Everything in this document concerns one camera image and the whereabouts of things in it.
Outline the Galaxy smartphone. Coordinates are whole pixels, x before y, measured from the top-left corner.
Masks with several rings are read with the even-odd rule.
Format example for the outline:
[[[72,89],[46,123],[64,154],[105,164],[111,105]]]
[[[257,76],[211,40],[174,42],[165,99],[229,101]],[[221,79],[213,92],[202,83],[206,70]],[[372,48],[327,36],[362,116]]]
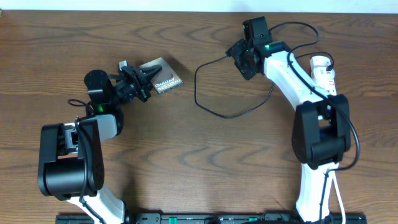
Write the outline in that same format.
[[[178,88],[183,85],[183,80],[178,76],[174,69],[162,58],[159,57],[150,62],[144,63],[139,66],[141,70],[145,68],[160,65],[161,70],[151,80],[154,90],[159,94],[163,94],[172,89]]]

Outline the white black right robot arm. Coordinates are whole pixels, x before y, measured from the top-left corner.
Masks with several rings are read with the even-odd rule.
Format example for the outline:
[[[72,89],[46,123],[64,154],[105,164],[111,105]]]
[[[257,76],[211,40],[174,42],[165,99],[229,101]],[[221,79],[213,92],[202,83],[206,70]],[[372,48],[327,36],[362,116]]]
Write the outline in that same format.
[[[226,54],[245,79],[263,74],[294,108],[292,149],[302,165],[295,209],[301,221],[323,223],[330,214],[331,181],[351,145],[348,100],[320,87],[297,63],[293,49],[272,39],[265,17],[244,21],[243,31],[245,38]]]

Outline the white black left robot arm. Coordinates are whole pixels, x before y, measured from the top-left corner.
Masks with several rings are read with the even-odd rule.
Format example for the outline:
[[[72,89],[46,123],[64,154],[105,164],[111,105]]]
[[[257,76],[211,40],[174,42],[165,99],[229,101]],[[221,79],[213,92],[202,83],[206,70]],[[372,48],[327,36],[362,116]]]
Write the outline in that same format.
[[[135,223],[126,203],[104,183],[101,143],[121,134],[121,105],[135,98],[146,102],[151,80],[161,70],[161,65],[134,68],[123,61],[116,75],[103,70],[85,75],[90,101],[69,99],[68,104],[83,107],[86,115],[41,129],[37,181],[44,196],[80,207],[93,223]]]

